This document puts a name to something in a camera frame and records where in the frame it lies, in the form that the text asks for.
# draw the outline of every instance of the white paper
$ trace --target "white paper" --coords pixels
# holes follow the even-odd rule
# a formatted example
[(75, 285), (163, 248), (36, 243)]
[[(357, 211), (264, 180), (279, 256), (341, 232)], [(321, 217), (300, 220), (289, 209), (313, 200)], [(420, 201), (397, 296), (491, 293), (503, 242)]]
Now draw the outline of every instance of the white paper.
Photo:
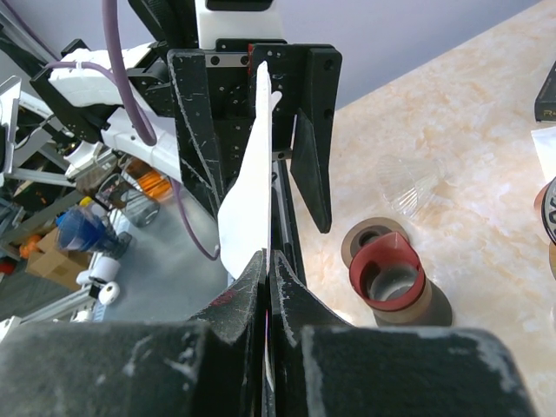
[(537, 149), (542, 173), (546, 182), (550, 182), (556, 177), (556, 126), (532, 130), (531, 136)]
[[(253, 254), (270, 248), (272, 110), (281, 93), (271, 95), (267, 63), (257, 69), (256, 119), (234, 187), (218, 212), (222, 265), (239, 278)], [(270, 253), (267, 250), (267, 272)]]

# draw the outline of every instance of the cardboard box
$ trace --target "cardboard box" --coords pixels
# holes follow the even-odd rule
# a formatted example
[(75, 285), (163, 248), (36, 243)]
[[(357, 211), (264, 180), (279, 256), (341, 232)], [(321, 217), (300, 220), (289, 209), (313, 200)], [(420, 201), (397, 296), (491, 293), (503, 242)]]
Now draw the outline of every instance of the cardboard box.
[(80, 286), (76, 283), (77, 275), (89, 268), (90, 255), (56, 249), (57, 232), (58, 230), (55, 228), (37, 244), (43, 253), (31, 252), (25, 271), (71, 290), (78, 290)]

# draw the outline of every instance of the marble table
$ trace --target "marble table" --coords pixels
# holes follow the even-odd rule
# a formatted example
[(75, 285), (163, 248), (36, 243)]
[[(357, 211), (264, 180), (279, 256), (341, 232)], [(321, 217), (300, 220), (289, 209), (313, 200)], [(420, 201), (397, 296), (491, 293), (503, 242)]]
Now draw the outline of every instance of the marble table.
[[(327, 235), (292, 183), (311, 291), (354, 325), (375, 326), (350, 286), (341, 242), (362, 220), (395, 219), (450, 300), (454, 326), (498, 336), (545, 416), (556, 415), (556, 281), (533, 211), (545, 179), (531, 130), (541, 127), (533, 102), (555, 42), (556, 2), (545, 0), (338, 111)], [(412, 221), (381, 198), (374, 166), (383, 155), (447, 166), (433, 204)]]

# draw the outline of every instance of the wall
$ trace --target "wall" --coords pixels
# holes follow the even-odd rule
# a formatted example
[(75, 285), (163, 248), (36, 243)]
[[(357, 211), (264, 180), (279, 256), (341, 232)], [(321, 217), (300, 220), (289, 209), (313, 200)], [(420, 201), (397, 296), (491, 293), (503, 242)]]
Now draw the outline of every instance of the wall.
[[(60, 50), (81, 37), (91, 48), (103, 48), (100, 0), (11, 2), (51, 47)], [(341, 107), (537, 2), (280, 0), (279, 5), (290, 43), (331, 43), (342, 52)], [(118, 4), (122, 45), (149, 42), (128, 2)]]

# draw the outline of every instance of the orange object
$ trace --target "orange object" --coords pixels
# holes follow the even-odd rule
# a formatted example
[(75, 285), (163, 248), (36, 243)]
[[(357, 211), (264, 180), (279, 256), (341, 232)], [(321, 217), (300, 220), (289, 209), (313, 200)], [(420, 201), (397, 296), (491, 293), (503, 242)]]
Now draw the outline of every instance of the orange object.
[(137, 181), (146, 195), (156, 200), (167, 196), (172, 189), (172, 185), (167, 179), (139, 159), (131, 160), (125, 167), (125, 171)]
[(43, 239), (40, 235), (33, 235), (27, 239), (27, 242), (19, 247), (19, 254), (24, 259), (29, 259), (31, 252), (40, 252), (40, 249), (36, 245)]

